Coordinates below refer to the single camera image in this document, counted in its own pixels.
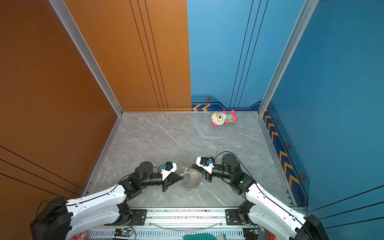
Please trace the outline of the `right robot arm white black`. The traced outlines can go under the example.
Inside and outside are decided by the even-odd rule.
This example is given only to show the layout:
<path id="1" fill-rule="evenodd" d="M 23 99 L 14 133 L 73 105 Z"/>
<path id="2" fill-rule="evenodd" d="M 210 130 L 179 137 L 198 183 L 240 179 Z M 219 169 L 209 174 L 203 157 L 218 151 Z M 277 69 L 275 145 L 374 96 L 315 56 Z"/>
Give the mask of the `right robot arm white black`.
<path id="1" fill-rule="evenodd" d="M 214 177 L 229 180 L 229 186 L 245 201 L 239 206 L 239 217 L 245 225 L 259 225 L 280 240 L 327 240 L 322 222 L 306 216 L 268 193 L 252 176 L 239 158 L 224 151 L 222 162 L 213 157 L 198 157 L 194 168 L 208 182 Z"/>

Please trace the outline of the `aluminium corner post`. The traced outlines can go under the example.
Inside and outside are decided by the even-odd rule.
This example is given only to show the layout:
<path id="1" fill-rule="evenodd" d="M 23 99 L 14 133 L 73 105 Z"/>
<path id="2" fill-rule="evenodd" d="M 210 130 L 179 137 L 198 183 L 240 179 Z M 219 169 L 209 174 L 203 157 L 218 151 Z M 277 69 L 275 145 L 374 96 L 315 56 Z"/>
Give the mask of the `aluminium corner post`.
<path id="1" fill-rule="evenodd" d="M 105 94 L 107 100 L 112 106 L 113 110 L 120 117 L 124 111 L 117 100 L 117 97 L 113 93 L 112 88 L 110 87 L 104 73 L 102 72 L 97 60 L 95 59 L 91 49 L 89 48 L 85 38 L 83 37 L 79 27 L 77 26 L 72 14 L 70 13 L 66 3 L 59 0 L 49 0 L 51 6 L 65 27 L 67 33 L 71 37 L 73 43 L 84 59 L 89 70 L 93 74 L 97 83 L 99 84 L 101 90 Z"/>
<path id="2" fill-rule="evenodd" d="M 270 104 L 272 97 L 289 65 L 289 62 L 302 38 L 302 35 L 317 7 L 319 0 L 306 0 L 295 22 L 293 30 L 278 62 L 276 70 L 271 78 L 268 88 L 259 108 L 259 116 L 262 117 Z"/>

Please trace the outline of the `aluminium corner post right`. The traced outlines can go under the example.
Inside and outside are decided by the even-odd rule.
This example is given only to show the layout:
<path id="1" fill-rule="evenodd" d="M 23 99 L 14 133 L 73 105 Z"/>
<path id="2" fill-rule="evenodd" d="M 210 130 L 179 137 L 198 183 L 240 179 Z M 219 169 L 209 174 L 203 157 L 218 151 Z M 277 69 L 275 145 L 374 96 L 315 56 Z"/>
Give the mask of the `aluminium corner post right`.
<path id="1" fill-rule="evenodd" d="M 319 0 L 306 0 L 295 22 L 293 30 L 278 62 L 276 70 L 271 78 L 268 88 L 259 108 L 259 116 L 262 117 L 270 104 L 272 97 L 289 65 L 289 62 L 302 38 L 302 35 L 317 7 Z"/>

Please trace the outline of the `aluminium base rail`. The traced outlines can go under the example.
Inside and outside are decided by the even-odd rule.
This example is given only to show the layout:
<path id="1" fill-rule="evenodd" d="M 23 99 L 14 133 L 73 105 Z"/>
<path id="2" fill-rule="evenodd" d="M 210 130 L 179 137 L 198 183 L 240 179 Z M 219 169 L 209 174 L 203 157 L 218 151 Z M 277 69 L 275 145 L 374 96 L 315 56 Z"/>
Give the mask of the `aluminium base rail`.
<path id="1" fill-rule="evenodd" d="M 138 208 L 132 211 L 132 224 L 101 225 L 82 233 L 89 238 L 118 240 L 176 240 L 195 234 L 250 240 L 268 231 L 259 225 L 243 224 L 235 208 Z M 115 238 L 115 229 L 123 228 L 132 229 L 134 236 Z"/>

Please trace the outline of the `small green circuit board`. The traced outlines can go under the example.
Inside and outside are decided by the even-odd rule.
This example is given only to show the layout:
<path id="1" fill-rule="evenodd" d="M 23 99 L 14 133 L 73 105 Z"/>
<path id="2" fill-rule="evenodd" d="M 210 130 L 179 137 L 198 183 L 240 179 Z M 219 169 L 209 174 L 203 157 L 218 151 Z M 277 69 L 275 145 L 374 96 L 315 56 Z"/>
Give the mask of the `small green circuit board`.
<path id="1" fill-rule="evenodd" d="M 134 231 L 130 228 L 115 229 L 115 238 L 131 238 L 134 236 Z"/>

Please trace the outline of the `green work glove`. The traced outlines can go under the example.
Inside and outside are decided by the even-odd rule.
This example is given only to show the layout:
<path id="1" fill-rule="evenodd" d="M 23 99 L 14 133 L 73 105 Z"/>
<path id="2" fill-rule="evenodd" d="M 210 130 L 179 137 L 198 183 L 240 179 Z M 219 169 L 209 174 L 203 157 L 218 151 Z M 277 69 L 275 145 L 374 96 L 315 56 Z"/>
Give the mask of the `green work glove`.
<path id="1" fill-rule="evenodd" d="M 225 235 L 214 236 L 211 234 L 185 235 L 183 240 L 227 240 Z"/>

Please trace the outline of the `white pink plush toy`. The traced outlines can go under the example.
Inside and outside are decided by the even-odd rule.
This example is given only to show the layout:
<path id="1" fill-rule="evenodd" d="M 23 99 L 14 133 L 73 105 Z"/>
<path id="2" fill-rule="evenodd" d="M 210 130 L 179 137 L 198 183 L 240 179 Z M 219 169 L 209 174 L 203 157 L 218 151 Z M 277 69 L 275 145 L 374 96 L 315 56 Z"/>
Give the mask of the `white pink plush toy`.
<path id="1" fill-rule="evenodd" d="M 224 124 L 233 124 L 238 121 L 238 117 L 236 116 L 236 112 L 231 110 L 230 112 L 222 111 L 222 112 L 214 112 L 211 114 L 210 122 L 213 127 L 222 126 Z"/>

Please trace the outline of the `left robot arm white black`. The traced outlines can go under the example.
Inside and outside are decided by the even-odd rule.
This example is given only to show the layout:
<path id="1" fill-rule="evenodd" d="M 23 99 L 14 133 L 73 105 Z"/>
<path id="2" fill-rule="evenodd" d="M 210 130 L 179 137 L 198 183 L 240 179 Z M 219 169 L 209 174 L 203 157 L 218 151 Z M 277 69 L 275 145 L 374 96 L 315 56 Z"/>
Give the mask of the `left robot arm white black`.
<path id="1" fill-rule="evenodd" d="M 32 238 L 69 240 L 101 225 L 132 224 L 134 216 L 129 200 L 139 196 L 146 187 L 160 186 L 165 192 L 183 180 L 183 176 L 176 174 L 175 163 L 166 162 L 157 172 L 154 170 L 151 162 L 142 162 L 133 173 L 106 190 L 77 199 L 53 199 L 31 222 Z"/>

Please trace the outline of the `aluminium corner post left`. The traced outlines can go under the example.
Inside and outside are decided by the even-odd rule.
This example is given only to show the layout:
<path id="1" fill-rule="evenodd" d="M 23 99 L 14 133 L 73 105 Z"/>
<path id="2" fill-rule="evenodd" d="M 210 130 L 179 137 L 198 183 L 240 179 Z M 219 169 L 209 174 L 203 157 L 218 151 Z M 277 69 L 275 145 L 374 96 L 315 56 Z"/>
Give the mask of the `aluminium corner post left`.
<path id="1" fill-rule="evenodd" d="M 59 0 L 49 0 L 51 6 L 65 27 L 67 33 L 71 37 L 73 43 L 84 59 L 89 70 L 93 74 L 97 83 L 99 84 L 101 90 L 105 94 L 107 100 L 112 106 L 113 110 L 120 117 L 124 111 L 117 100 L 117 97 L 113 93 L 112 88 L 110 87 L 104 73 L 102 72 L 97 60 L 95 59 L 91 49 L 89 48 L 85 38 L 83 37 L 79 27 L 77 26 L 72 14 L 70 13 L 66 3 Z"/>

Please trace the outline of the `metal key holder with rings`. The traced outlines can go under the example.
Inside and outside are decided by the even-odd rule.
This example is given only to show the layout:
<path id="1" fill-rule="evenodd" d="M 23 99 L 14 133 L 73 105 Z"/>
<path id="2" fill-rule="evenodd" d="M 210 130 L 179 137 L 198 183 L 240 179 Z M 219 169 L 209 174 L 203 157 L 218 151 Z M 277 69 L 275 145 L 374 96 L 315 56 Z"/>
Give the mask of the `metal key holder with rings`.
<path id="1" fill-rule="evenodd" d="M 202 178 L 202 174 L 199 171 L 190 167 L 183 168 L 183 173 L 181 176 L 183 177 L 181 185 L 184 190 L 192 190 L 197 188 Z"/>

